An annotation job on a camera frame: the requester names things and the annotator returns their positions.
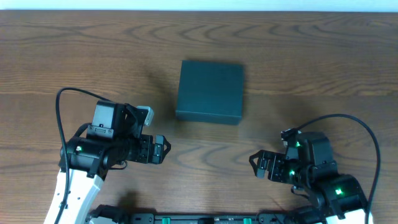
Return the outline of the dark green box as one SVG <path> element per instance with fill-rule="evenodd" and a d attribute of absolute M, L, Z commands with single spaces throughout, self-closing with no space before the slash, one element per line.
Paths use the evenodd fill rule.
<path fill-rule="evenodd" d="M 244 67 L 240 64 L 184 60 L 176 118 L 238 125 L 243 117 Z"/>

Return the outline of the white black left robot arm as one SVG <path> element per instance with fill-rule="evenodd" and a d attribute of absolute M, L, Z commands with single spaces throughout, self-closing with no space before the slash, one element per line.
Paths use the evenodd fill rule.
<path fill-rule="evenodd" d="M 101 141 L 72 137 L 62 152 L 57 184 L 45 223 L 86 223 L 109 170 L 128 161 L 161 164 L 171 150 L 165 136 Z"/>

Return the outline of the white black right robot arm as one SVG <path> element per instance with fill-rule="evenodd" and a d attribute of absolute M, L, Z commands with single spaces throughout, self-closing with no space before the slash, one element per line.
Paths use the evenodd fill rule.
<path fill-rule="evenodd" d="M 352 175 L 340 174 L 330 152 L 317 163 L 304 152 L 293 156 L 260 150 L 249 157 L 256 177 L 290 184 L 310 202 L 286 215 L 284 223 L 372 223 L 369 202 Z"/>

